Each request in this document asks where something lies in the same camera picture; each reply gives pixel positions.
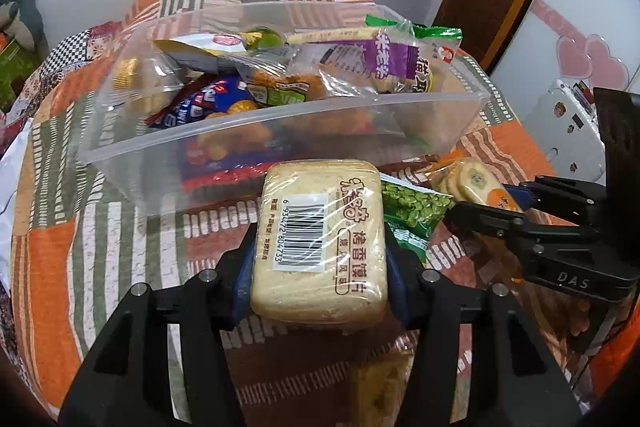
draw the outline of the barcode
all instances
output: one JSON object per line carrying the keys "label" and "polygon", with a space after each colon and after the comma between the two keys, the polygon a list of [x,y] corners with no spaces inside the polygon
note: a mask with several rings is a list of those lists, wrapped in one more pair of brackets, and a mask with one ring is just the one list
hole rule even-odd
{"label": "barcode", "polygon": [[324,271],[327,194],[282,198],[274,269]]}

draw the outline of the stuffed toy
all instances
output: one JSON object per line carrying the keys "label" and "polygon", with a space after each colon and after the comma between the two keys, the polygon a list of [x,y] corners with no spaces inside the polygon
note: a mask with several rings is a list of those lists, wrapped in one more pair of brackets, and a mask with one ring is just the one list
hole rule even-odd
{"label": "stuffed toy", "polygon": [[0,0],[0,31],[24,49],[35,51],[43,38],[36,0]]}

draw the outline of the pink heart sticker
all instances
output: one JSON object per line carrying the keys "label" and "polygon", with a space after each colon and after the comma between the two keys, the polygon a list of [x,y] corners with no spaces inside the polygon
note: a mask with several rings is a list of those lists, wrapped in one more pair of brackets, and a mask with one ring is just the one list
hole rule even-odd
{"label": "pink heart sticker", "polygon": [[599,35],[589,35],[585,46],[592,64],[591,87],[626,89],[629,85],[629,70],[619,58],[612,57],[609,46]]}
{"label": "pink heart sticker", "polygon": [[569,37],[560,37],[556,42],[556,55],[560,65],[560,75],[566,78],[587,78],[593,68],[591,60],[575,41]]}

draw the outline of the transparent container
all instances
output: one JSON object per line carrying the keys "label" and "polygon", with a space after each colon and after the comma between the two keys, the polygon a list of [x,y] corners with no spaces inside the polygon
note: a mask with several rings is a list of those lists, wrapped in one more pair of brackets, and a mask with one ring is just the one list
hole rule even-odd
{"label": "transparent container", "polygon": [[[82,133],[78,159],[92,163],[140,209],[159,214],[260,193],[273,162],[357,158],[384,165],[447,152],[489,93],[444,62],[430,65],[436,92],[345,96],[268,107],[149,128],[145,117],[167,105],[183,78],[154,51],[154,39],[195,32],[230,33],[269,26],[280,34],[364,26],[367,14],[402,20],[385,6],[324,2],[207,5],[138,26],[118,62],[144,57],[145,78],[105,80]],[[215,145],[218,159],[206,156]]]}

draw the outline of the black and white checkered pattern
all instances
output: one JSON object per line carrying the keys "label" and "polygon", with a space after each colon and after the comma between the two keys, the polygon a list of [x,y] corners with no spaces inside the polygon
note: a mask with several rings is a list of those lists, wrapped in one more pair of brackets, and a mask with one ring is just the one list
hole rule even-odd
{"label": "black and white checkered pattern", "polygon": [[71,35],[58,44],[42,63],[40,78],[47,78],[66,67],[86,61],[86,44],[90,31]]}

